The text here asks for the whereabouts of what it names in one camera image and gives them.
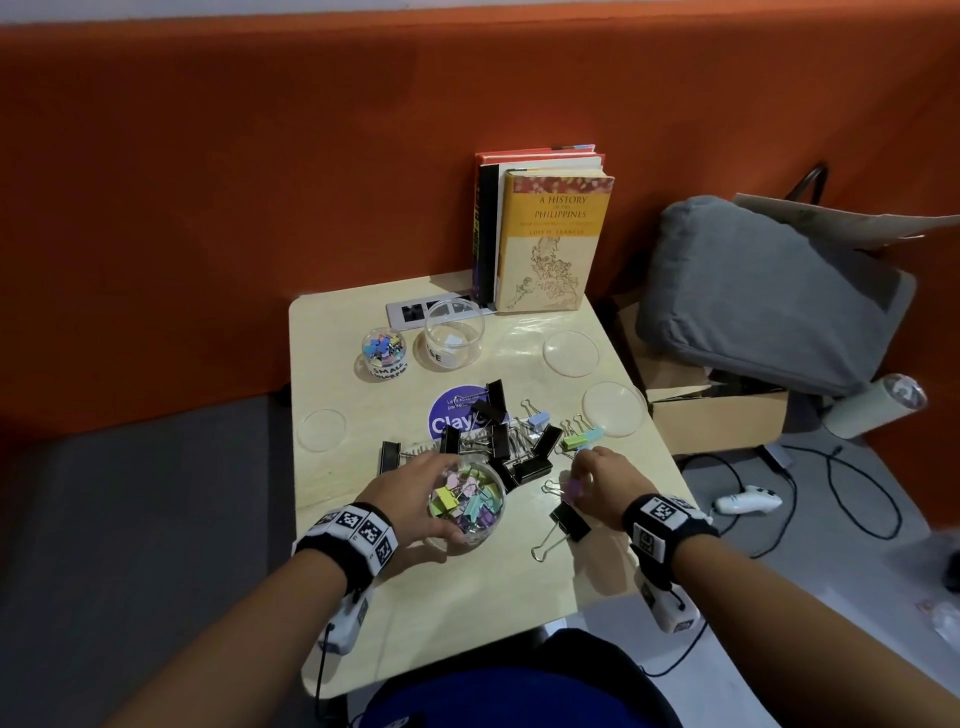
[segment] white tracking device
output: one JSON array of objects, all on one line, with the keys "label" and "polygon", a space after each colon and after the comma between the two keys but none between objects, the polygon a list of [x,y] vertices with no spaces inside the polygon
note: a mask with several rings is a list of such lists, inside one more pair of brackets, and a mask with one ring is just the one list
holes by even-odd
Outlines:
[{"label": "white tracking device", "polygon": [[770,513],[783,505],[783,500],[773,491],[748,485],[743,493],[719,497],[713,502],[713,510],[725,516],[742,516],[745,513]]},{"label": "white tracking device", "polygon": [[[331,655],[347,655],[357,643],[357,635],[360,634],[360,627],[363,626],[363,620],[367,616],[367,610],[370,609],[370,600],[373,597],[373,587],[360,594],[358,599],[353,595],[347,595],[340,602],[340,609],[330,620],[330,634],[326,637],[326,651]],[[326,627],[317,639],[317,645],[320,649],[324,648],[324,635]]]},{"label": "white tracking device", "polygon": [[700,620],[700,610],[679,584],[671,584],[670,591],[665,592],[647,581],[640,569],[634,573],[634,580],[640,596],[654,615],[657,627],[668,635],[690,629]]}]

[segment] book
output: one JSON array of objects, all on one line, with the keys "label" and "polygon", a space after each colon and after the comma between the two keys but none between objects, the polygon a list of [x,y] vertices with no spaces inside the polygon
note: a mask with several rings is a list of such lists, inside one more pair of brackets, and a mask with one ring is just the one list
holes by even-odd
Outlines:
[{"label": "book", "polygon": [[507,172],[497,310],[580,307],[612,190],[602,169]]},{"label": "book", "polygon": [[476,156],[473,201],[473,298],[479,305],[496,300],[496,265],[503,209],[503,177],[508,170],[550,167],[600,167],[603,156],[592,144],[560,150],[484,152]]}]

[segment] round sticker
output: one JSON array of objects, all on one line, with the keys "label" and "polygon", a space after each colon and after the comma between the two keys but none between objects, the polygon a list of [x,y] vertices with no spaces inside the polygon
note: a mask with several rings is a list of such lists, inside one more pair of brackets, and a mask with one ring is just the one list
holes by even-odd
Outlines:
[{"label": "round sticker", "polygon": [[444,427],[453,425],[461,432],[479,429],[487,420],[470,409],[477,400],[487,401],[487,388],[476,384],[463,384],[446,390],[437,397],[430,407],[430,416],[426,428],[430,438],[436,440],[444,432]]}]

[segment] black wrist strap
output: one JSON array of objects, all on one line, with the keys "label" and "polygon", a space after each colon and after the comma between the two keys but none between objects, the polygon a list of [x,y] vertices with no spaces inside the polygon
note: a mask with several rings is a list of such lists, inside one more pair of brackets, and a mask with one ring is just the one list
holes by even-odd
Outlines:
[{"label": "black wrist strap", "polygon": [[676,583],[671,563],[677,546],[691,536],[720,535],[703,511],[676,496],[640,496],[628,506],[622,522],[643,575],[665,591]]},{"label": "black wrist strap", "polygon": [[394,555],[398,543],[390,520],[371,503],[356,502],[330,511],[298,542],[325,553],[347,577],[346,594],[363,592]]}]

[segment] forearm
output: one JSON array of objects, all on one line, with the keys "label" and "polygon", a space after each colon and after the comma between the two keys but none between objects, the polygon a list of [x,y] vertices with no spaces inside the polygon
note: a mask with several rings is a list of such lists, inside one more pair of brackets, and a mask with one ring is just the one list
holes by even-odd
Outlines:
[{"label": "forearm", "polygon": [[254,726],[300,670],[347,588],[344,573],[307,549],[174,658],[106,724]]},{"label": "forearm", "polygon": [[956,726],[960,700],[804,590],[711,536],[673,571],[784,726]]}]

